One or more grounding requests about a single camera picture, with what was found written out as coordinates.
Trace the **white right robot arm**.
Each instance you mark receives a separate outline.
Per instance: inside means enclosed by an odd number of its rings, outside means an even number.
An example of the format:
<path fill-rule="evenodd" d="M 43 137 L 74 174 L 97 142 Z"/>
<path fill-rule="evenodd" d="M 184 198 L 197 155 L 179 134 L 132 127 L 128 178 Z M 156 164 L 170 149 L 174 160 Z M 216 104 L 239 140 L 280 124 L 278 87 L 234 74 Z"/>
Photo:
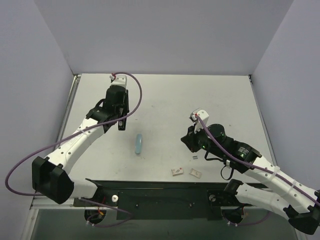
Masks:
<path fill-rule="evenodd" d="M 229 179 L 223 192 L 226 203 L 240 202 L 263 208 L 285 218 L 292 227 L 307 235 L 313 235 L 320 226 L 320 192 L 285 174 L 252 146 L 227 136 L 221 124 L 204 127 L 197 122 L 180 140 L 192 153 L 204 150 L 206 155 L 214 156 L 212 160 L 270 189 L 265 191 Z"/>

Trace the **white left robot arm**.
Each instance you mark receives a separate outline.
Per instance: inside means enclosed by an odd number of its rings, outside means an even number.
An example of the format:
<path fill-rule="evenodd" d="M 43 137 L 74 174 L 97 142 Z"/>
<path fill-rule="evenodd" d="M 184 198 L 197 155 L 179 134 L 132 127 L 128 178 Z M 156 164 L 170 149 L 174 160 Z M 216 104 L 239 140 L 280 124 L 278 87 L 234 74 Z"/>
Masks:
<path fill-rule="evenodd" d="M 70 198 L 85 198 L 92 206 L 99 205 L 103 193 L 88 179 L 71 179 L 73 166 L 82 154 L 114 124 L 126 129 L 129 113 L 129 91 L 121 85 L 111 85 L 104 99 L 92 108 L 75 131 L 75 137 L 65 141 L 45 158 L 36 157 L 31 165 L 32 187 L 35 191 L 62 204 Z"/>

